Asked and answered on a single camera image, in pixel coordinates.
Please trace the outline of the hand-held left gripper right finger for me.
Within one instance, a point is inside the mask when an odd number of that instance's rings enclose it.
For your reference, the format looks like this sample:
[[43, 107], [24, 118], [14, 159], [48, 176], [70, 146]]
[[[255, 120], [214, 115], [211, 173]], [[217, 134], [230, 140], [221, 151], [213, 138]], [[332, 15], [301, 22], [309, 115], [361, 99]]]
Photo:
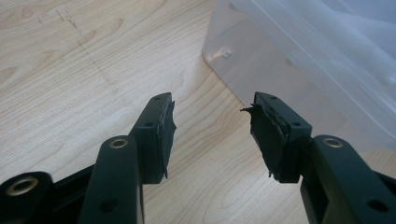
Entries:
[[274, 95], [256, 92], [250, 133], [271, 176], [300, 183], [310, 224], [396, 224], [396, 179], [372, 170], [347, 141], [312, 126]]

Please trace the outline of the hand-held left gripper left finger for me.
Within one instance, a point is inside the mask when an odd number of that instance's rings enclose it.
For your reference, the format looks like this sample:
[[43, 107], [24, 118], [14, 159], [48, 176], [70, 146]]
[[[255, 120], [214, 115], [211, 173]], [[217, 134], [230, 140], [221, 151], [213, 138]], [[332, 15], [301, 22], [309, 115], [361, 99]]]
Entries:
[[152, 97], [127, 135], [100, 147], [78, 224], [144, 224], [143, 186], [167, 177], [176, 125], [172, 94]]

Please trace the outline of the clear plastic storage box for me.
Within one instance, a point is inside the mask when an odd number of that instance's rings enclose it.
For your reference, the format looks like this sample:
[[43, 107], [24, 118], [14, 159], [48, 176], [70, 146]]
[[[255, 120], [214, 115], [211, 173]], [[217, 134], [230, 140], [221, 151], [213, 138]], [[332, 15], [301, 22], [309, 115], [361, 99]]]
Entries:
[[396, 0], [215, 0], [203, 56], [359, 151], [396, 151]]

